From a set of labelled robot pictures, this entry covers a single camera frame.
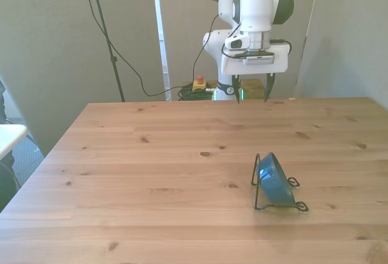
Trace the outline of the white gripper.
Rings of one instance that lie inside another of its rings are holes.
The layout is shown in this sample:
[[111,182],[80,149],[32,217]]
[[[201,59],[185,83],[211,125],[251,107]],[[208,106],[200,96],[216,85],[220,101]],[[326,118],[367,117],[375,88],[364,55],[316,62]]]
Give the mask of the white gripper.
[[239,75],[256,75],[267,73],[267,84],[264,90],[264,101],[269,99],[275,83],[275,73],[284,73],[288,69],[289,45],[272,44],[267,50],[270,56],[249,56],[244,59],[233,59],[221,54],[220,71],[223,75],[232,76],[232,86],[236,100],[240,103],[241,82]]

